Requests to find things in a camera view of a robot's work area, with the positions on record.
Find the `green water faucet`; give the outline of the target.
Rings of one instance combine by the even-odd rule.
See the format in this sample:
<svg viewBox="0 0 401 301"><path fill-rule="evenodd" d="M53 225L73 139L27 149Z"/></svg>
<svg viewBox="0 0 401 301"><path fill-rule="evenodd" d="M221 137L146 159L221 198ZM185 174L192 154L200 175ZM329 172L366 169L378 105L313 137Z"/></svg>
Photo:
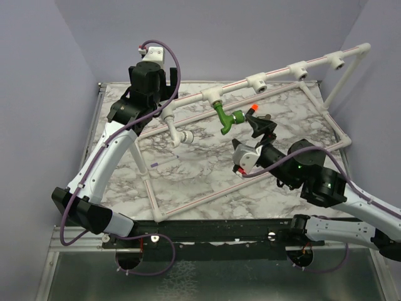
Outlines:
<svg viewBox="0 0 401 301"><path fill-rule="evenodd" d="M212 107L216 111L222 124L222 135L226 135L234 124L241 124L246 121L245 114L241 110L234 111L233 113L227 115L220 101L215 102Z"/></svg>

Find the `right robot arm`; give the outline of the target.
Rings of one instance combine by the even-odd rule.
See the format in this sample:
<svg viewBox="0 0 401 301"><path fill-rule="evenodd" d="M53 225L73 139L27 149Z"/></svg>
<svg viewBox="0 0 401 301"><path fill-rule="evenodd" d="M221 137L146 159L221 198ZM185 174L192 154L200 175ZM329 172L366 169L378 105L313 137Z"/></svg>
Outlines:
<svg viewBox="0 0 401 301"><path fill-rule="evenodd" d="M254 109L244 116L253 129L252 137L261 140L250 146L232 140L233 171L243 178L270 173L278 187L300 189L308 203L350 214L356 221L325 220L296 215L288 229L289 241L339 241L362 245L385 258L400 261L400 209L358 187L326 149L301 139L286 154L275 148L276 123L254 116Z"/></svg>

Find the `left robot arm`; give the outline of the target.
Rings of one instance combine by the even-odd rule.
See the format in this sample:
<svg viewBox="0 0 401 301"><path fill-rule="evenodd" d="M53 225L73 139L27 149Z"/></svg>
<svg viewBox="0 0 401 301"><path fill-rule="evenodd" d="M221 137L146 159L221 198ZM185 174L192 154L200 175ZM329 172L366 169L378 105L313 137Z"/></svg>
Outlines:
<svg viewBox="0 0 401 301"><path fill-rule="evenodd" d="M110 107L105 128L83 167L66 188L56 187L51 198L63 215L93 234L117 236L124 247L137 243L134 221L102 206L105 188L120 159L133 146L144 127L161 112L162 104L177 97L180 68L164 69L155 62L141 61L128 69L130 86Z"/></svg>

